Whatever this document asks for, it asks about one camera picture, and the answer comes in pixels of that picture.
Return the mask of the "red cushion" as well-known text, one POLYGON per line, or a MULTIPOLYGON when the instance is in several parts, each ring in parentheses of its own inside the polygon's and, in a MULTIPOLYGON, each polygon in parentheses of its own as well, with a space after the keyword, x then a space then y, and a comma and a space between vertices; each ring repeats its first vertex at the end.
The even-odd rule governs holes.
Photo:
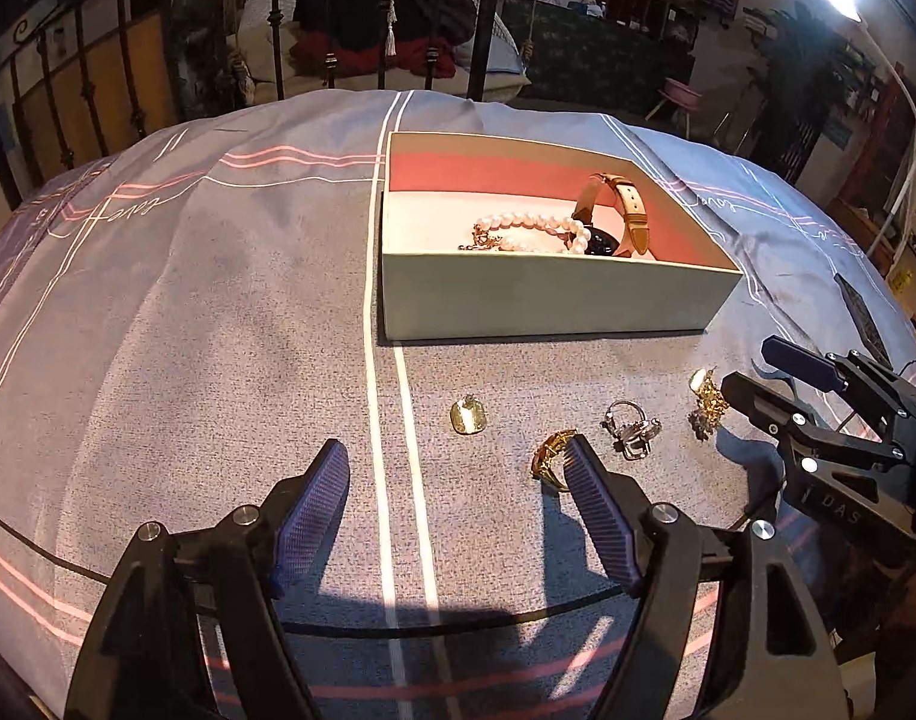
MULTIPOLYGON (((432 76, 438 78, 453 78, 456 75, 456 62, 450 44, 442 39, 431 41, 428 37, 419 37, 410 41, 398 41, 396 52, 385 59, 385 67, 401 68, 411 75, 424 76, 427 71, 427 50, 433 47, 437 50, 437 62, 433 64, 432 76)), ((297 75, 325 76, 328 71, 328 55, 333 54, 336 59, 336 76, 372 75, 378 71, 378 64, 383 55, 382 46, 370 46, 365 49, 342 49, 335 47, 333 50, 326 46, 324 32, 300 32, 295 44, 289 49, 291 64, 297 75)))

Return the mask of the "black smartphone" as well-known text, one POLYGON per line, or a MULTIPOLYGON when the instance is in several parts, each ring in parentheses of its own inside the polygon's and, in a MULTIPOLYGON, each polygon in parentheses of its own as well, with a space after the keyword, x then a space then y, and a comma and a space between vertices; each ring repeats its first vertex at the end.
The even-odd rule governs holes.
POLYGON ((891 369, 893 363, 891 362, 890 355, 886 351, 885 342, 881 335, 879 334, 878 327, 873 320, 870 310, 868 310, 867 304, 862 298, 862 294, 849 283, 840 273, 834 275, 834 281, 839 286, 840 294, 842 294, 842 299, 844 299, 845 307, 849 310, 849 316, 851 316, 852 322, 854 322, 855 330, 857 330, 858 336, 862 340, 863 348, 867 349, 868 353, 872 355, 872 358, 881 364, 881 366, 888 367, 891 369))

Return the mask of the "black iron bed frame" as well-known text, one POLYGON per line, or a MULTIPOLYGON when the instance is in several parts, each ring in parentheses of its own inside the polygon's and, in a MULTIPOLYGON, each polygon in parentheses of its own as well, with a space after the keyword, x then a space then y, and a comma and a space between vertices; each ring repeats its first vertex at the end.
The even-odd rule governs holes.
MULTIPOLYGON (((484 0, 467 98, 497 89, 484 0)), ((238 0, 0 0, 0 195, 178 122, 251 106, 230 64, 238 0)))

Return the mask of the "open pink-lined gift box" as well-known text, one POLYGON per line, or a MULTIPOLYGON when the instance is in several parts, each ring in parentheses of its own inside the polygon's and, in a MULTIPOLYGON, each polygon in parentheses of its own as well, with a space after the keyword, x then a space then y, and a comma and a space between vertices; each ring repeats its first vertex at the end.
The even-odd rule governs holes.
POLYGON ((698 333, 741 280, 709 229, 636 161, 494 135, 393 133, 380 242, 391 341, 698 333), (570 215, 593 172, 642 192, 650 254, 585 254, 570 215), (461 252, 475 224, 505 250, 461 252))

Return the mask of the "white hanging swing chair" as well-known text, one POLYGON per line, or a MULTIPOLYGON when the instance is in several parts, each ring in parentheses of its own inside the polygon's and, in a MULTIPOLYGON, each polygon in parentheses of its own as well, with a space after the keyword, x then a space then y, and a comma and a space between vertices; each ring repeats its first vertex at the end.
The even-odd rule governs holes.
POLYGON ((246 103, 269 103, 315 89, 432 89, 464 98, 472 80, 476 34, 484 0, 238 0, 234 26, 227 34, 230 64, 246 103), (372 75, 336 76, 336 59, 328 55, 325 76, 297 75, 289 49, 300 32, 324 32, 333 50, 382 46, 378 71, 372 75), (453 78, 432 76, 437 50, 427 50, 424 76, 385 67, 398 41, 428 37, 450 44, 455 55, 453 78))

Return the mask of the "tan leather strap watch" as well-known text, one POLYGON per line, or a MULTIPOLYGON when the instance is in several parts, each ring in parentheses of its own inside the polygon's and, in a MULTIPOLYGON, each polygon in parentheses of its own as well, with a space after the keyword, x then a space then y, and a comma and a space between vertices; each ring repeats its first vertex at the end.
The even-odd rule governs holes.
POLYGON ((593 172, 570 215, 585 229, 586 255, 632 259, 650 254, 650 221, 642 192, 629 177, 593 172))

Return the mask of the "gold square pendant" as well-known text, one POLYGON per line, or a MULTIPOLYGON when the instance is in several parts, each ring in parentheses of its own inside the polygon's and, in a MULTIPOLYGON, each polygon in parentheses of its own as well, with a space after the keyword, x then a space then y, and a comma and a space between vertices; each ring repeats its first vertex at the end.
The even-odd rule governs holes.
POLYGON ((460 436, 474 436, 487 426, 484 405, 474 395, 463 395, 450 406, 451 429, 460 436))

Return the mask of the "pink stool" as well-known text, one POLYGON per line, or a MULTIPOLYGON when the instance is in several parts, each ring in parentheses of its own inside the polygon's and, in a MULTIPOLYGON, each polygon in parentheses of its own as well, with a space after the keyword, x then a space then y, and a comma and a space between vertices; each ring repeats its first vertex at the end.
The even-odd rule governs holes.
POLYGON ((660 99, 652 107, 652 110, 645 115, 647 122, 653 121, 664 106, 673 107, 671 114, 671 124, 684 135, 686 140, 691 138, 691 121, 693 115, 701 109, 702 98, 704 94, 699 93, 697 89, 691 88, 686 83, 678 82, 671 76, 664 78, 664 87, 658 92, 660 99))

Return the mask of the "thin gold bangle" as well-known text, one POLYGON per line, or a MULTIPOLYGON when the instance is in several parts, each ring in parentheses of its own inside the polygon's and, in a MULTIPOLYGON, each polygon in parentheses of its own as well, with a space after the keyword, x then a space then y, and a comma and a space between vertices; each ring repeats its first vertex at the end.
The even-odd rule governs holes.
POLYGON ((471 229, 471 241, 461 244, 461 252, 484 252, 484 250, 505 250, 507 241, 497 236, 487 224, 475 224, 471 229))

